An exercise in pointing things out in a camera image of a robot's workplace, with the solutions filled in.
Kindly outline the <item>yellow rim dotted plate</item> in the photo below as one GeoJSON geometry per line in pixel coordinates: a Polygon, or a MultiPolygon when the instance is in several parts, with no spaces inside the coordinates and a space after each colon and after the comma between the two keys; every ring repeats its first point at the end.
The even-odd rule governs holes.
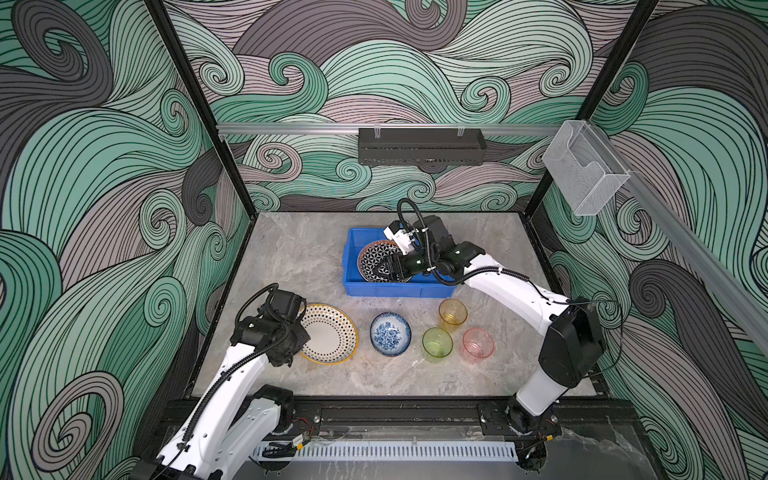
{"type": "Polygon", "coordinates": [[[326,304],[310,304],[301,325],[310,336],[300,351],[306,359],[321,365],[337,365],[356,353],[358,329],[343,311],[326,304]]]}

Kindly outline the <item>yellow rim patterned plate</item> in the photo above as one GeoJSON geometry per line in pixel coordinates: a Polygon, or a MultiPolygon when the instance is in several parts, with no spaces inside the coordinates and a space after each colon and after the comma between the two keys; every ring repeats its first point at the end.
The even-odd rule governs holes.
{"type": "Polygon", "coordinates": [[[369,283],[396,282],[384,260],[399,252],[397,244],[391,240],[377,240],[369,243],[358,254],[357,268],[360,275],[369,283]]]}

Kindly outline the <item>blue plastic bin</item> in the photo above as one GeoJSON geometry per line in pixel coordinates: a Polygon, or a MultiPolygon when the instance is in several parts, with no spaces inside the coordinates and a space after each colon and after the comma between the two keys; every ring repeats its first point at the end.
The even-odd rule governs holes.
{"type": "Polygon", "coordinates": [[[423,275],[417,275],[406,283],[366,281],[358,268],[358,257],[366,246],[385,239],[383,231],[376,228],[351,228],[348,231],[342,258],[342,284],[349,296],[428,299],[445,299],[453,296],[455,287],[442,285],[433,277],[423,275]]]}

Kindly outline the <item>blue white floral bowl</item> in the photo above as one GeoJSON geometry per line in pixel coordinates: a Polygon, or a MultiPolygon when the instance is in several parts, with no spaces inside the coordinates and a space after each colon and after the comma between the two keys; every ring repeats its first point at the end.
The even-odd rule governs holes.
{"type": "Polygon", "coordinates": [[[409,323],[392,312],[384,312],[374,318],[369,329],[373,348],[387,357],[403,354],[410,346],[412,332],[409,323]]]}

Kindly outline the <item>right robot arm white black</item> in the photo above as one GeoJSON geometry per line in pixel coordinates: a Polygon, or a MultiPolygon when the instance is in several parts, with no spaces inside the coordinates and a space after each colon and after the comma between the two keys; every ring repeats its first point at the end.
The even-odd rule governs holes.
{"type": "Polygon", "coordinates": [[[398,219],[384,230],[398,251],[375,267],[378,275],[400,282],[417,275],[445,286],[466,285],[486,294],[525,320],[543,338],[538,367],[508,402],[513,427],[529,431],[550,407],[578,386],[606,351],[598,307],[602,300],[570,299],[509,269],[468,241],[457,243],[435,215],[402,198],[398,219]]]}

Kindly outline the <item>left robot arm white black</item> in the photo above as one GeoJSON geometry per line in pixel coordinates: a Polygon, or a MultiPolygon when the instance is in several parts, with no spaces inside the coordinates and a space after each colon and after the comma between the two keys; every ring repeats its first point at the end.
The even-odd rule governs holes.
{"type": "Polygon", "coordinates": [[[267,366],[290,366],[310,340],[302,325],[308,303],[272,283],[245,306],[260,298],[254,316],[244,315],[246,307],[238,311],[218,373],[192,412],[154,460],[133,467],[131,479],[231,479],[258,443],[292,428],[290,390],[264,385],[249,392],[267,366]]]}

